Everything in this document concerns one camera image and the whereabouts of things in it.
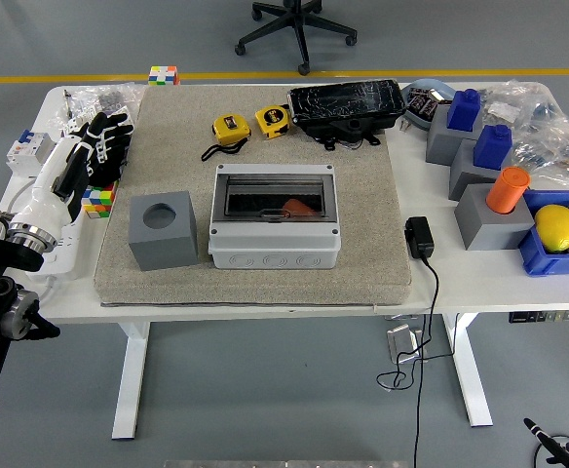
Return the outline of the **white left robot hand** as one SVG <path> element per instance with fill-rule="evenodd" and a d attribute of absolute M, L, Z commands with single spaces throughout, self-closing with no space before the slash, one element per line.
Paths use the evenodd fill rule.
<path fill-rule="evenodd" d="M 133 120 L 126 111 L 96 114 L 62 137 L 32 185 L 30 197 L 9 224 L 8 236 L 26 232 L 58 240 L 63 226 L 81 210 L 87 187 L 117 181 L 126 166 Z"/>

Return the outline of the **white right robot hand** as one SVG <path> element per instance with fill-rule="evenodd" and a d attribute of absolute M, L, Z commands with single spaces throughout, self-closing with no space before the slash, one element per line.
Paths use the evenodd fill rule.
<path fill-rule="evenodd" d="M 538 440 L 540 447 L 549 452 L 550 457 L 547 459 L 548 464 L 559 464 L 563 467 L 569 467 L 569 437 L 568 442 L 562 445 L 530 418 L 524 418 L 523 423 Z"/>

